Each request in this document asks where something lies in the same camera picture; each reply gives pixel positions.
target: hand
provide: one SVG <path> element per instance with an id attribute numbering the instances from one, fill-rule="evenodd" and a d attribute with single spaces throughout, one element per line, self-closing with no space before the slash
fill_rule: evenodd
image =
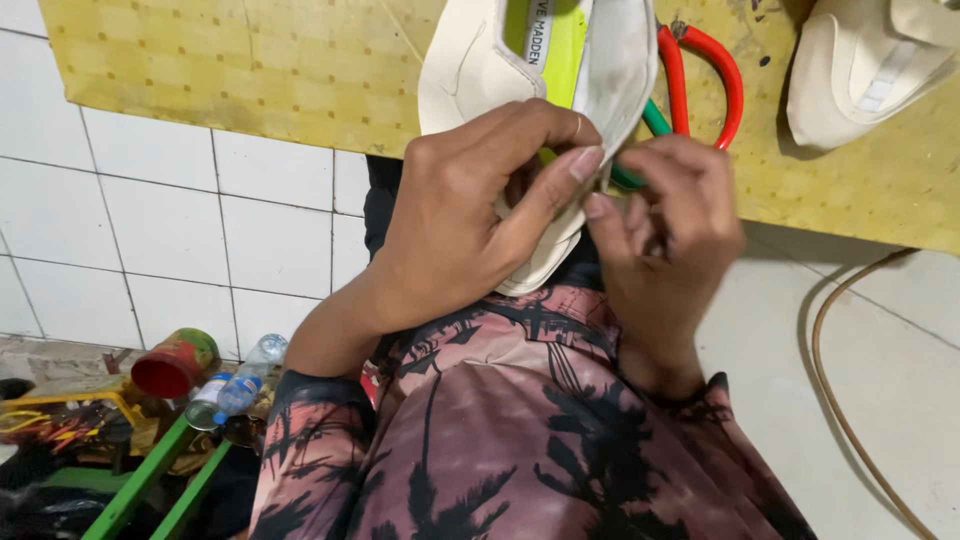
<path id="1" fill-rule="evenodd" d="M 384 246 L 348 285 L 365 291 L 377 329 L 411 328 L 468 306 L 513 274 L 594 176 L 600 143 L 585 116 L 540 99 L 411 141 Z M 501 220 L 497 194 L 544 146 L 560 156 Z"/>
<path id="2" fill-rule="evenodd" d="M 619 163 L 647 180 L 644 196 L 632 196 L 626 215 L 607 195 L 591 194 L 585 203 L 609 302 L 623 325 L 619 365 L 648 392 L 686 398 L 704 384 L 694 333 L 746 245 L 730 159 L 668 135 L 627 148 Z"/>

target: fingernail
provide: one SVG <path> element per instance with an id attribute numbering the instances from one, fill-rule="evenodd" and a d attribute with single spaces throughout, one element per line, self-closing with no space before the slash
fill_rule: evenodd
<path id="1" fill-rule="evenodd" d="M 587 215 L 587 219 L 600 219 L 607 215 L 610 207 L 610 197 L 603 193 L 590 193 L 584 203 L 584 213 Z"/>
<path id="2" fill-rule="evenodd" d="M 570 175 L 580 181 L 586 182 L 593 177 L 597 171 L 600 162 L 603 161 L 602 146 L 588 146 L 580 151 L 580 155 L 570 164 Z"/>

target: red can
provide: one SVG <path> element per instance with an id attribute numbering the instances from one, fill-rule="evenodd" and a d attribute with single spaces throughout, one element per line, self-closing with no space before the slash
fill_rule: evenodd
<path id="1" fill-rule="evenodd" d="M 141 390 L 161 399 L 186 396 L 204 368 L 218 357 L 217 342 L 204 331 L 181 328 L 133 363 Z"/>

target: shoe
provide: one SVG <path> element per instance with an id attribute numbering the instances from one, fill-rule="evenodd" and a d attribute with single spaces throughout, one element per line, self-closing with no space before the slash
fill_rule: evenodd
<path id="1" fill-rule="evenodd" d="M 519 36 L 518 13 L 527 15 Z M 587 28 L 568 24 L 571 16 L 583 17 Z M 558 32 L 567 34 L 560 39 Z M 546 66 L 537 62 L 541 57 Z M 539 97 L 589 118 L 603 137 L 608 165 L 639 121 L 657 67 L 652 0 L 448 0 L 420 72 L 420 132 L 448 131 L 511 101 Z M 560 81 L 563 76 L 567 81 Z M 604 170 L 602 189 L 610 177 L 610 168 Z M 510 215 L 502 193 L 496 211 Z M 585 222 L 579 204 L 571 205 L 547 228 L 530 260 L 496 290 L 520 296 L 543 285 L 573 251 Z"/>
<path id="2" fill-rule="evenodd" d="M 820 0 L 804 24 L 786 114 L 797 144 L 836 148 L 956 69 L 954 0 Z"/>

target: person's left hand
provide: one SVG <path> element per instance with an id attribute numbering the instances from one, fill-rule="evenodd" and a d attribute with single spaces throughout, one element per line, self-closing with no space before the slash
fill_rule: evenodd
<path id="1" fill-rule="evenodd" d="M 374 327 L 412 328 L 490 293 L 530 258 L 550 222 L 594 176 L 600 143 L 585 116 L 541 99 L 411 141 L 383 248 L 348 285 L 372 308 Z M 560 155 L 500 219 L 497 193 L 540 147 Z"/>

